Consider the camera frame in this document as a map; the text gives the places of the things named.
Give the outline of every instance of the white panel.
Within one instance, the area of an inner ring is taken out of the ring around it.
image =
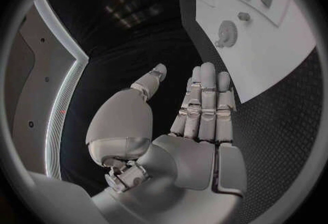
[[[211,42],[219,26],[233,21],[238,39],[231,48],[216,48],[228,68],[242,103],[264,92],[292,72],[315,47],[314,37],[293,0],[196,0],[196,21]],[[239,12],[250,14],[240,21]]]

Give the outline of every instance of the black perforated surface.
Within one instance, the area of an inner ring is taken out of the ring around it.
[[[183,25],[202,60],[226,67],[195,21],[195,0],[180,0]],[[285,79],[241,104],[233,114],[235,145],[244,156],[248,191],[235,223],[249,223],[291,186],[306,162],[320,122],[323,98],[316,49]]]

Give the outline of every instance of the curved light strip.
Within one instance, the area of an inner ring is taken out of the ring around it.
[[[86,67],[89,57],[71,37],[58,19],[47,0],[35,0],[41,18],[52,31],[58,41],[76,59],[64,78],[51,108],[45,139],[45,170],[46,175],[61,179],[60,173],[60,142],[66,111],[75,87]]]

